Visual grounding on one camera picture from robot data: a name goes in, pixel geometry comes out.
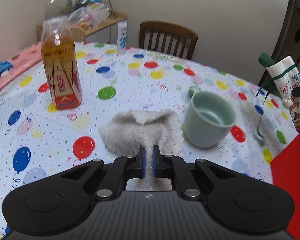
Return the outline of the orange drink bottle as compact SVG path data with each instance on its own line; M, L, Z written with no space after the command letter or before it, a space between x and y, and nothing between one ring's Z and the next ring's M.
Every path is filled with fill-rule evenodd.
M78 107L82 102L75 42L66 16L43 22L42 60L53 104L59 110Z

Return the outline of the red white cardboard box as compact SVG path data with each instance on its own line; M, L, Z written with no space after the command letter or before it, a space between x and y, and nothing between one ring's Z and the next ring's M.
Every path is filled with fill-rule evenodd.
M287 191L294 200L295 211L287 231L300 239L300 133L271 162L273 184Z

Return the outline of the blue crumpled item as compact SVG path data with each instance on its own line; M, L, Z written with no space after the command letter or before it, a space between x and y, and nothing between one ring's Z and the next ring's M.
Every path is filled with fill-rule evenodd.
M10 70L12 67L13 64L9 61L0 61L0 75L5 71Z

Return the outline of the pale green ceramic mug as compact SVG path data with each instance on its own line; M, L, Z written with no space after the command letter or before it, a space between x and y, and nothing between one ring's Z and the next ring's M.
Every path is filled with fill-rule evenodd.
M198 148L210 148L222 141L237 122L232 103L209 91L190 87L184 120L187 140Z

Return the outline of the white wooden side cabinet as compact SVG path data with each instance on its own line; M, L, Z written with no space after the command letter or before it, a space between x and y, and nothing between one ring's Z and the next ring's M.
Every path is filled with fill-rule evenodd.
M103 29L109 28L118 22L127 20L127 15L118 12L117 18L107 18L104 21L102 21L99 25L96 27L89 28L87 30L84 30L80 27L71 27L72 36L75 42L85 42L86 38L88 36L91 36L95 33L98 33L99 31L102 31Z

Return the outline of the white blue tube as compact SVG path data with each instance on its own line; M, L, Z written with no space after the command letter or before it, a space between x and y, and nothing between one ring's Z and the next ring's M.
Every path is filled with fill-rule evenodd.
M127 20L117 23L117 53L125 54L127 49Z

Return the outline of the white fluffy cloth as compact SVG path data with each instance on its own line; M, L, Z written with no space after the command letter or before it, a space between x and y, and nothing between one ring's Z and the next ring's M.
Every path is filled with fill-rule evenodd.
M162 155L183 156L183 132L174 110L120 112L99 133L106 149L118 156L136 155L140 146L145 148L145 177L138 180L137 191L172 189L169 179L153 175L153 147L158 145Z

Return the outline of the brown wooden chair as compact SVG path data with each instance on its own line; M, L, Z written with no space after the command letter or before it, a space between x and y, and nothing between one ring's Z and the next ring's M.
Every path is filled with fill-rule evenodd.
M139 29L139 48L179 58L192 59L198 35L182 25L164 21L143 21Z

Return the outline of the balloon pattern tablecloth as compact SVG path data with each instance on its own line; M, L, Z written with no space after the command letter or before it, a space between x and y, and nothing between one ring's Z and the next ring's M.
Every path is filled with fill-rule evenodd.
M55 107L42 63L0 89L0 239L10 231L1 211L8 193L94 158L108 163L157 144L162 154L205 158L271 183L271 160L297 135L280 98L231 74L143 49L123 55L102 43L75 49L79 107ZM234 127L211 148L184 136L192 90L221 96L236 111Z

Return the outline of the clear plastic bag of items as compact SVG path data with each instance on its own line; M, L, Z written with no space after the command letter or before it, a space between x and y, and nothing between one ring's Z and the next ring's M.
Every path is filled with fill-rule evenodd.
M71 27L88 30L89 28L98 26L108 17L109 9L105 4L93 3L72 12L67 17L67 21Z

